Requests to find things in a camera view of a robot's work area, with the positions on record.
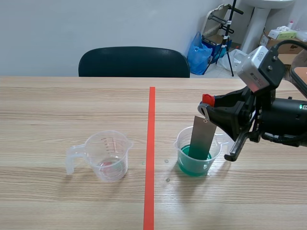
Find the blue plastic bag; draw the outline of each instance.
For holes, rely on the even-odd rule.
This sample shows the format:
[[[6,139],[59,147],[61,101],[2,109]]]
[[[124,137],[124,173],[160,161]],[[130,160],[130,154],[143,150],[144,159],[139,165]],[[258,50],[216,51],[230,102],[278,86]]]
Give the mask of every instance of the blue plastic bag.
[[[201,43],[201,33],[197,32],[188,52],[190,72],[197,75],[203,74],[208,66],[211,53],[212,49]]]

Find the robotic arm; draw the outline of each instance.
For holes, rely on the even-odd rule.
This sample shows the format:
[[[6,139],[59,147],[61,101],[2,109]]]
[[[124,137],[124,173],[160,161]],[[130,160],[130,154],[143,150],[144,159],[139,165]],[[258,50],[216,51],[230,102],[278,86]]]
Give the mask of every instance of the robotic arm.
[[[238,75],[247,87],[226,95],[203,95],[198,111],[235,141],[230,155],[224,156],[226,160],[236,161],[248,138],[257,143],[263,138],[307,147],[307,102],[292,97],[275,98],[275,89],[285,73],[277,50],[289,43],[307,50],[305,44],[291,40],[282,41],[270,50],[260,46],[239,67]],[[295,85],[300,86],[297,88],[307,98],[306,84],[292,74]]]

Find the red tape line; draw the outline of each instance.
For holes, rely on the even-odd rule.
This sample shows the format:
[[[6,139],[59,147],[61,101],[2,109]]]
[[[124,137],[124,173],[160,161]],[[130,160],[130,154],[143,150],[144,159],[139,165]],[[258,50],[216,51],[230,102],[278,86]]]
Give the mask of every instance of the red tape line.
[[[143,230],[154,230],[155,87],[149,88]]]

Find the metal stand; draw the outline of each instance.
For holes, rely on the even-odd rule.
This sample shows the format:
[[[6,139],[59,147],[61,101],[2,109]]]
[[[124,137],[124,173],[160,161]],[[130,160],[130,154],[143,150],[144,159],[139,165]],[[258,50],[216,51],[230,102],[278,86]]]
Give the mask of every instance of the metal stand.
[[[243,14],[242,11],[239,11],[238,9],[235,9],[235,6],[236,6],[236,0],[234,0],[233,5],[231,6],[231,12],[230,12],[229,20],[226,23],[227,24],[227,28],[226,28],[225,36],[223,38],[222,45],[221,45],[219,51],[216,53],[216,55],[218,55],[218,58],[217,58],[216,63],[215,63],[215,64],[217,64],[217,61],[220,58],[222,49],[226,48],[226,52],[227,52],[228,61],[229,61],[229,65],[230,65],[232,76],[234,76],[234,72],[232,70],[232,66],[231,66],[231,62],[230,62],[230,57],[229,57],[229,30],[230,30],[230,25],[231,25],[232,17],[234,15],[234,11],[236,11],[236,12],[238,12],[240,14]],[[203,74],[205,74],[205,72],[207,71],[209,66],[212,64],[213,60],[216,58],[216,55],[212,58],[212,61],[208,64],[208,66],[207,66],[207,68],[206,68],[206,70],[204,71]]]

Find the cable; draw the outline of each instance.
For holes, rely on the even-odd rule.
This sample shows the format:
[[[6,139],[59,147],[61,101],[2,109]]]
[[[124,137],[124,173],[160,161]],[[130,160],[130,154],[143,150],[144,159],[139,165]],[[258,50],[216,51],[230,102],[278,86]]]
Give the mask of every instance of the cable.
[[[307,140],[307,132],[303,133],[299,136],[296,136],[294,138],[275,138],[275,137],[271,137],[267,134],[262,134],[261,136],[264,140],[269,140],[272,141],[274,143],[278,143],[278,144],[294,144],[294,143],[298,143],[301,141],[306,141]]]
[[[280,43],[274,45],[273,47],[278,50],[278,48],[284,44],[293,44],[293,45],[297,45],[301,48],[303,48],[304,50],[307,50],[307,45],[305,45],[304,43],[302,42],[298,42],[298,41],[294,41],[294,40],[283,40],[281,41]]]

